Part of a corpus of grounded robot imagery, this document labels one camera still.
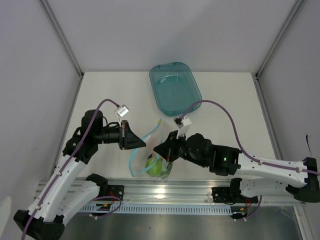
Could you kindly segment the green toy bell pepper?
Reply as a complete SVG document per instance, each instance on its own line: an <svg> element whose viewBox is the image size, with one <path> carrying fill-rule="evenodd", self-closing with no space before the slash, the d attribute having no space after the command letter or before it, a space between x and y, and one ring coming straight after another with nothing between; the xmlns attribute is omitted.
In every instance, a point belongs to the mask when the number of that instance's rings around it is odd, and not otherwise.
<svg viewBox="0 0 320 240"><path fill-rule="evenodd" d="M173 163L172 162L167 162L167 161L163 161L162 165L161 165L161 177L165 178L168 177L171 173L173 167Z"/></svg>

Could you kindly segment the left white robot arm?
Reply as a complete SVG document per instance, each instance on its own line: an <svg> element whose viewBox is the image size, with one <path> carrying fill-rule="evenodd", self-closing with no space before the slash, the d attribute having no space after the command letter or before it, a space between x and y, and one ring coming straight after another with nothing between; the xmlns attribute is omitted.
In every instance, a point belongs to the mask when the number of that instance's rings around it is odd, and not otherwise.
<svg viewBox="0 0 320 240"><path fill-rule="evenodd" d="M146 143L130 129L123 116L127 106L115 110L116 123L103 125L104 115L98 109L85 112L81 125L67 141L54 173L36 200L26 210L18 210L13 220L22 231L22 239L30 236L35 240L58 240L69 221L90 201L114 199L109 195L108 180L92 173L81 188L66 196L79 173L88 165L101 144L117 144L120 150L143 148Z"/></svg>

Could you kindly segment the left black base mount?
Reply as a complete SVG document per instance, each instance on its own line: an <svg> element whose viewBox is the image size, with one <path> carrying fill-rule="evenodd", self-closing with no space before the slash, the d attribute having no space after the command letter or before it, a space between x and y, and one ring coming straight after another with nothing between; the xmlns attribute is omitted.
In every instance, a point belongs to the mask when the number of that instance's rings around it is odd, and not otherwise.
<svg viewBox="0 0 320 240"><path fill-rule="evenodd" d="M115 196L121 200L123 200L125 192L125 186L124 185L109 185L107 190L107 196Z"/></svg>

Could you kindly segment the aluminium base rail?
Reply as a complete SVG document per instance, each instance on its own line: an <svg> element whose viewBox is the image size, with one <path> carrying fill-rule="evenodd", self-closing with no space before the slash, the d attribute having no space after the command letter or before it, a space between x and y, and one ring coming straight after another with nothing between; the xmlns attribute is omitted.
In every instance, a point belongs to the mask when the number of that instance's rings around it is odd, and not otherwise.
<svg viewBox="0 0 320 240"><path fill-rule="evenodd" d="M81 188L85 178L78 177L68 188L64 198ZM228 187L229 180L162 180L136 178L109 178L110 185L123 185L124 203L204 205L213 203L212 188ZM280 193L263 194L262 206L305 206L306 203Z"/></svg>

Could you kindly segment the clear zip top bag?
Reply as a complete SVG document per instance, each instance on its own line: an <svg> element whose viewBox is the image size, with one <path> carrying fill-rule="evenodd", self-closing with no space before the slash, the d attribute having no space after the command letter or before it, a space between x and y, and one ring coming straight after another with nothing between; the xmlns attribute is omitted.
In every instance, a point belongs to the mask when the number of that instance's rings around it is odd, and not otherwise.
<svg viewBox="0 0 320 240"><path fill-rule="evenodd" d="M142 137L142 140L146 143L146 147L134 149L129 158L128 168L132 177L150 177L157 179L165 179L168 177L161 177L161 174L157 177L148 175L147 170L151 167L146 168L146 162L149 159L155 161L161 160L162 162L166 161L159 154L155 153L153 148L163 143L170 131L170 126L164 120L159 119L155 128Z"/></svg>

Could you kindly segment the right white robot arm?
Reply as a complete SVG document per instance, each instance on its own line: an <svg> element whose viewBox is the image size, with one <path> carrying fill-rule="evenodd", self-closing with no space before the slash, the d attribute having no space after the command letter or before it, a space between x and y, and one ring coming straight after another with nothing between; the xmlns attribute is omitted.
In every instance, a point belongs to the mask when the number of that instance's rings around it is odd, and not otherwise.
<svg viewBox="0 0 320 240"><path fill-rule="evenodd" d="M256 157L238 148L214 145L200 133L190 137L177 134L170 132L163 143L154 147L154 152L168 162L182 158L218 176L233 176L228 196L234 202L278 192L305 203L320 201L315 158L284 161Z"/></svg>

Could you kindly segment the teal plastic tray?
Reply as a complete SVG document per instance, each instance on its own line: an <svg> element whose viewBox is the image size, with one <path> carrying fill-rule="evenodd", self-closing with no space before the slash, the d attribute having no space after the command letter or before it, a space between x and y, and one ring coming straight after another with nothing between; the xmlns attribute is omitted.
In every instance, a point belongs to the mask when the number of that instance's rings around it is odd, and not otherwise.
<svg viewBox="0 0 320 240"><path fill-rule="evenodd" d="M154 66L149 79L159 110L168 117L182 115L202 95L191 69L182 62Z"/></svg>

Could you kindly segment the light green toy cabbage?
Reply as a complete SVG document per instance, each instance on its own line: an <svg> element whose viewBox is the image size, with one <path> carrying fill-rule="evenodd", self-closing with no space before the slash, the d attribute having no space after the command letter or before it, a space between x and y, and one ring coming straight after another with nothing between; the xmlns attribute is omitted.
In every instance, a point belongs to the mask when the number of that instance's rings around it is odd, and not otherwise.
<svg viewBox="0 0 320 240"><path fill-rule="evenodd" d="M148 168L150 167L146 172L148 175L151 177L158 177L162 173L162 161L157 160L155 161L154 159L148 159L145 167Z"/></svg>

